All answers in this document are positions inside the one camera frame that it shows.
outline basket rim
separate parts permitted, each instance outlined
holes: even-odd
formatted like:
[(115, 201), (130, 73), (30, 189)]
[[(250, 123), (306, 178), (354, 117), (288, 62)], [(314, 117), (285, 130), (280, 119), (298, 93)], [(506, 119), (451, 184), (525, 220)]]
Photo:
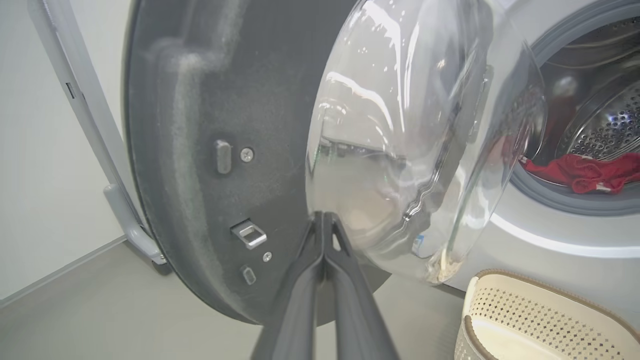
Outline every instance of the basket rim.
[[(576, 294), (572, 294), (570, 292), (564, 291), (562, 289), (556, 288), (555, 286), (546, 284), (544, 282), (541, 281), (537, 281), (535, 279), (532, 279), (530, 277), (526, 277), (524, 275), (520, 275), (514, 272), (510, 272), (508, 270), (501, 270), (501, 269), (487, 269), (487, 270), (483, 270), (479, 273), (476, 274), (476, 276), (474, 276), (475, 278), (477, 278), (477, 280), (480, 280), (482, 277), (487, 276), (487, 275), (502, 275), (502, 276), (506, 276), (506, 277), (510, 277), (512, 279), (516, 279), (522, 282), (526, 282), (528, 284), (537, 286), (539, 288), (542, 288), (544, 290), (547, 291), (551, 291), (552, 293), (555, 293), (557, 295), (560, 295), (562, 297), (565, 297), (569, 300), (575, 301), (581, 305), (584, 305), (592, 310), (598, 311), (599, 313), (609, 317), (610, 319), (614, 320), (615, 322), (618, 323), (618, 325), (622, 326), (627, 332), (629, 332), (629, 334), (631, 334), (633, 336), (633, 338), (638, 342), (638, 344), (640, 345), (640, 333), (638, 333), (638, 331), (630, 324), (628, 323), (626, 320), (624, 320), (622, 317), (620, 317), (619, 315), (617, 315), (616, 313), (614, 313), (613, 311), (606, 309), (598, 304), (595, 304), (592, 301), (589, 301), (587, 299), (585, 299), (584, 297), (580, 297)], [(474, 332), (474, 328), (472, 325), (472, 319), (470, 315), (465, 315), (464, 319), (463, 319), (463, 326), (464, 326), (464, 330), (467, 333), (467, 338), (469, 339), (469, 342), (471, 342), (471, 345), (480, 353), (480, 355), (482, 355), (486, 360), (498, 360), (495, 356), (493, 356), (493, 354), (491, 354), (485, 347), (484, 345), (482, 345), (482, 343), (480, 342), (480, 340), (478, 339), (476, 332)]]

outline wall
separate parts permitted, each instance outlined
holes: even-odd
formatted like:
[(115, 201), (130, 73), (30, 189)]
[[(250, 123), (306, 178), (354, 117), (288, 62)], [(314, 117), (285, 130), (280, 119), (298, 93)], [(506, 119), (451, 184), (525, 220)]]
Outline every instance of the wall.
[[(129, 1), (72, 1), (116, 122)], [(0, 302), (122, 235), (24, 0), (0, 1)]]

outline washing machine door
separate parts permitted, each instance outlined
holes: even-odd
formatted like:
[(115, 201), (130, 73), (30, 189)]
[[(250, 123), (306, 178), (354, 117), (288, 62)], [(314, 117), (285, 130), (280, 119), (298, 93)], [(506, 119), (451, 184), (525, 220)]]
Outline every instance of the washing machine door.
[(388, 273), (367, 264), (452, 275), (544, 120), (532, 56), (485, 0), (139, 0), (127, 38), (148, 230), (246, 322), (269, 318), (317, 209), (341, 217), (372, 290)]

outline gray floor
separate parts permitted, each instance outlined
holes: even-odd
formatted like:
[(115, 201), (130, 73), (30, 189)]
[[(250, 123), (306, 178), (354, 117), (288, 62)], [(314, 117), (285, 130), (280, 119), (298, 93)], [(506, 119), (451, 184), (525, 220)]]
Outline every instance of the gray floor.
[[(392, 276), (375, 293), (402, 359), (451, 359), (462, 292)], [(248, 359), (260, 327), (208, 308), (124, 244), (0, 310), (0, 358)], [(316, 332), (335, 359), (333, 323)]]

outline white laundry basket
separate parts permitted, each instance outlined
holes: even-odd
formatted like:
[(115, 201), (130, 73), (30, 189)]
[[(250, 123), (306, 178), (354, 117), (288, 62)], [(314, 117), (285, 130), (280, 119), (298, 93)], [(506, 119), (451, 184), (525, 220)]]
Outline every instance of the white laundry basket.
[(503, 270), (469, 284), (456, 360), (637, 360), (640, 336), (587, 300)]

